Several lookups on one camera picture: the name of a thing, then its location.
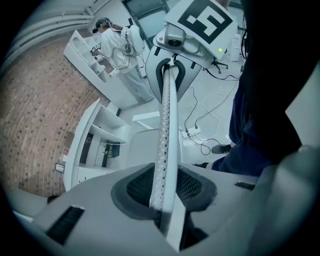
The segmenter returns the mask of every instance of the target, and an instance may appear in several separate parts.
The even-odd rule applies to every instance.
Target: white shirt
[[[138,65],[136,56],[124,54],[122,46],[126,40],[120,36],[119,30],[108,28],[101,34],[101,54],[112,59],[112,62],[121,73],[127,73]]]

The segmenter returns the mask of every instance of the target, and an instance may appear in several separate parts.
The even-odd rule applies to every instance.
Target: dark blue pants
[[[235,143],[230,152],[212,165],[212,170],[260,176],[263,169],[271,165],[262,153],[263,137],[256,135],[256,127],[247,108],[247,101],[243,90],[243,79],[239,80],[239,87],[233,99],[232,114],[229,127],[229,137]]]

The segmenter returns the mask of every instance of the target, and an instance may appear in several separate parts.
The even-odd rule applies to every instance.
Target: black shoe
[[[228,144],[228,145],[215,145],[212,149],[211,149],[211,152],[213,154],[226,154],[226,153],[229,153],[231,149],[231,145]]]
[[[208,164],[209,164],[208,162],[204,162],[204,163],[195,163],[195,164],[193,164],[193,166],[201,167],[201,168],[206,168]]]

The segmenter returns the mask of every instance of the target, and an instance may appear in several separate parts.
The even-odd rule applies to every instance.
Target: cabinet door
[[[107,174],[106,171],[96,171],[96,170],[91,170],[91,169],[86,169],[86,168],[81,168],[79,167],[78,171],[78,177],[77,177],[77,184],[84,182],[86,180],[89,180],[94,177],[102,176]]]

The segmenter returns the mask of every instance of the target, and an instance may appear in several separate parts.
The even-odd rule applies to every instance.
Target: brick wall
[[[61,163],[66,132],[104,97],[65,58],[70,34],[42,42],[11,65],[0,81],[0,180],[40,196],[64,192]]]

